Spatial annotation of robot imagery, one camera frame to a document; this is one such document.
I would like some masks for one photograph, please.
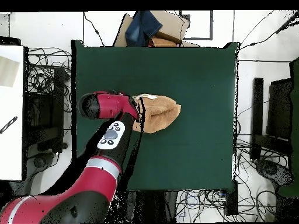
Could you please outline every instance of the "tangled wires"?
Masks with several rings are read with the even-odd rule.
[[[45,50],[55,49],[57,51],[46,54]],[[53,57],[64,58],[64,62],[53,61]],[[28,92],[38,95],[54,96],[54,69],[63,68],[65,71],[66,81],[71,78],[71,54],[59,48],[32,48],[29,49],[29,76],[28,76]],[[71,92],[70,84],[64,84],[64,111],[71,114]],[[38,103],[34,103],[37,111],[39,111]]]

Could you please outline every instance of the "white floor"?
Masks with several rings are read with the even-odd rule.
[[[245,37],[251,30],[272,10],[214,10],[213,21],[213,40],[212,41],[190,41],[195,44],[207,47],[223,47],[228,42],[243,42]],[[254,29],[253,32],[242,43],[244,47],[250,43],[262,41],[268,38],[276,31],[294,11],[276,10],[267,16]],[[126,12],[86,12],[86,17],[93,22],[103,42],[106,46],[111,46],[119,29],[119,25],[123,15]],[[191,28],[198,25],[198,34],[206,35],[209,22],[196,23],[201,15],[207,16],[203,11],[193,11],[191,14]],[[279,34],[274,34],[268,41],[257,44],[255,46],[244,48],[239,53],[239,93],[238,93],[238,112],[251,106],[252,100],[252,82],[256,77],[264,78],[264,100],[269,95],[269,85],[271,81],[289,78],[289,62],[299,57],[299,25],[288,28]],[[11,36],[21,39],[22,45],[29,48],[35,47],[57,47],[71,52],[70,41],[72,39],[83,40],[88,46],[101,46],[99,37],[95,33],[89,22],[84,21],[82,12],[39,12],[39,13],[13,13],[10,17],[10,25],[8,16],[0,15],[0,36]],[[53,61],[65,61],[65,58],[53,58]],[[264,113],[267,112],[267,104],[264,105]],[[241,124],[241,133],[250,134],[251,111],[246,111],[239,117]],[[69,128],[70,116],[65,116],[65,128]],[[266,120],[263,123],[264,131],[266,129]],[[241,136],[240,139],[249,141],[249,136]],[[45,191],[51,187],[59,176],[63,173],[70,163],[71,157],[71,136],[67,133],[65,142],[69,144],[60,156],[60,159],[54,167],[49,168],[45,172],[38,174],[34,180],[32,194]],[[257,174],[255,169],[249,167],[246,170],[240,168],[240,178],[249,186],[252,196],[255,198],[257,193],[263,190],[273,191],[273,187],[269,180],[262,178]],[[239,200],[249,197],[249,190],[242,180],[237,178],[241,183],[239,185]],[[267,205],[275,205],[275,198],[269,193],[263,193],[259,200]],[[240,203],[239,211],[252,208],[255,204],[251,199]],[[179,214],[179,222],[190,222],[196,217],[199,209],[183,209],[183,213]],[[256,214],[256,208],[247,213]],[[252,215],[242,215],[246,221],[254,221]],[[222,222],[223,218],[214,208],[205,207],[197,218],[196,222]]]

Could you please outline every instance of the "green mat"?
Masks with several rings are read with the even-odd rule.
[[[84,47],[76,41],[76,49],[77,101],[114,89],[165,95],[182,105],[167,129],[144,134],[128,190],[232,187],[237,43],[219,49]],[[77,112],[77,155],[102,122]],[[139,134],[133,132],[128,154]]]

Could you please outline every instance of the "black cable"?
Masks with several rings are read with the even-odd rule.
[[[102,40],[102,38],[101,38],[101,36],[100,36],[100,34],[99,34],[99,31],[97,31],[96,28],[94,27],[93,23],[92,23],[90,20],[88,20],[88,19],[86,18],[85,12],[83,12],[83,15],[84,15],[85,20],[87,20],[88,22],[91,23],[91,25],[92,25],[93,29],[95,30],[96,34],[100,37],[100,41],[102,42],[102,45],[105,47],[105,45],[104,45],[104,43],[103,43],[103,40]]]
[[[252,31],[255,30],[255,28],[263,21],[265,20],[269,15],[271,15],[275,10],[271,11],[270,13],[268,13],[262,20],[259,21],[259,23],[257,25],[255,25],[255,27],[249,32],[249,34],[247,34],[247,36],[244,38],[244,40],[242,41],[241,45],[244,43],[244,41],[247,39],[247,37],[252,33]]]
[[[258,198],[259,198],[259,196],[262,194],[262,193],[272,193],[275,197],[276,197],[276,194],[273,192],[273,191],[269,191],[269,190],[264,190],[264,191],[261,191],[261,192],[259,192],[257,195],[256,195],[256,209],[258,210],[258,214],[259,214],[259,217],[263,220],[263,222],[266,222],[263,218],[262,218],[262,216],[260,215],[260,210],[259,210],[259,206],[261,205],[261,206],[263,206],[262,204],[259,204],[259,202],[258,202]]]
[[[286,22],[285,22],[279,29],[277,29],[274,33],[272,33],[272,34],[271,34],[268,38],[266,38],[265,40],[260,41],[260,42],[256,42],[256,43],[251,43],[251,44],[249,44],[249,45],[246,45],[245,47],[240,48],[240,51],[241,51],[242,49],[246,48],[246,47],[249,47],[249,46],[255,46],[255,45],[257,45],[257,44],[264,43],[265,41],[267,41],[268,39],[270,39],[274,34],[278,34],[280,31],[285,30],[287,27],[291,26],[290,21],[291,21],[292,18],[295,18],[295,16],[296,16],[296,13],[295,13],[291,18],[289,18],[289,20],[286,21]]]

